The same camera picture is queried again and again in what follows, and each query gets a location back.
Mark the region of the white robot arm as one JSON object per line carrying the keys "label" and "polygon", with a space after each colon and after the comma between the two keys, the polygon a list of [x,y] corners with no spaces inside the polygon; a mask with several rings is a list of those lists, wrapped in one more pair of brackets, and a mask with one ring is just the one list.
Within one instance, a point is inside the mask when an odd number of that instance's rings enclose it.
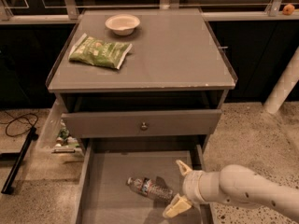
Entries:
{"label": "white robot arm", "polygon": [[184,177],[183,195],[177,194],[163,216],[175,217],[201,204],[221,203],[245,208],[266,206],[284,217],[299,221],[299,190],[269,181],[241,165],[231,164],[218,172],[192,170],[176,160]]}

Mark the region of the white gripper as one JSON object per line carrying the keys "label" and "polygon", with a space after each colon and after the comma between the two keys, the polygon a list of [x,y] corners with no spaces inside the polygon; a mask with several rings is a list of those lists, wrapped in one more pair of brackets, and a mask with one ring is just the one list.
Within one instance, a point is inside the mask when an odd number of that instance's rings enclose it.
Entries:
{"label": "white gripper", "polygon": [[177,194],[171,203],[164,209],[163,217],[172,218],[177,215],[189,210],[193,205],[206,204],[203,196],[200,193],[199,182],[203,171],[193,171],[182,160],[176,160],[176,164],[182,176],[184,176],[184,181],[182,185],[182,191],[186,196],[180,196]]}

